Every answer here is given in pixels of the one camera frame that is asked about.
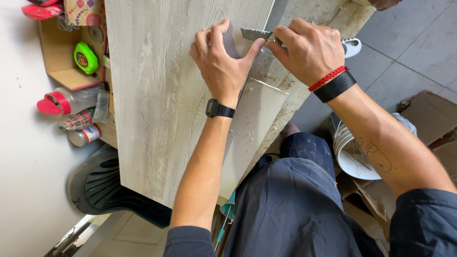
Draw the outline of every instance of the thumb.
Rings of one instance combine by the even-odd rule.
[[[249,67],[252,66],[255,58],[259,54],[260,49],[263,47],[264,44],[265,40],[263,38],[256,39],[254,43],[252,43],[252,45],[249,47],[246,55],[242,58],[243,63]]]
[[[271,50],[271,53],[278,58],[278,60],[284,65],[289,59],[289,51],[282,47],[278,42],[268,41],[265,43],[265,47]]]

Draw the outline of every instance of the green tape measure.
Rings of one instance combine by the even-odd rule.
[[[98,68],[97,57],[84,42],[79,42],[74,49],[74,60],[86,74],[92,74]]]

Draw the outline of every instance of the black watch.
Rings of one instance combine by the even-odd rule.
[[[229,118],[235,117],[234,109],[220,104],[216,99],[211,98],[206,105],[206,116],[212,118],[214,116],[224,116]]]

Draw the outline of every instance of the red braided bracelet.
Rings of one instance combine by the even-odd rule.
[[[333,77],[337,76],[338,74],[340,74],[341,72],[345,71],[345,70],[349,70],[349,67],[345,67],[345,66],[341,66],[339,68],[337,68],[336,70],[330,72],[330,74],[328,74],[327,76],[325,76],[323,79],[317,81],[312,87],[308,88],[308,90],[310,92],[320,88],[323,84],[325,84],[327,81],[329,81],[330,79],[332,79]]]

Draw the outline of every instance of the person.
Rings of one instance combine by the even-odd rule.
[[[222,41],[228,28],[226,18],[197,32],[189,54],[212,97],[232,109],[264,44],[308,86],[345,62],[340,33],[302,19],[275,27],[281,42],[257,39],[241,59],[225,52]],[[437,158],[370,99],[347,71],[320,88],[326,90],[319,92],[320,99],[341,118],[398,197],[390,226],[391,255],[457,256],[457,191]],[[176,194],[165,257],[215,256],[210,229],[231,120],[206,120]],[[262,157],[236,189],[236,218],[223,255],[383,256],[343,211],[326,142],[299,132],[293,122],[281,138],[281,158]]]

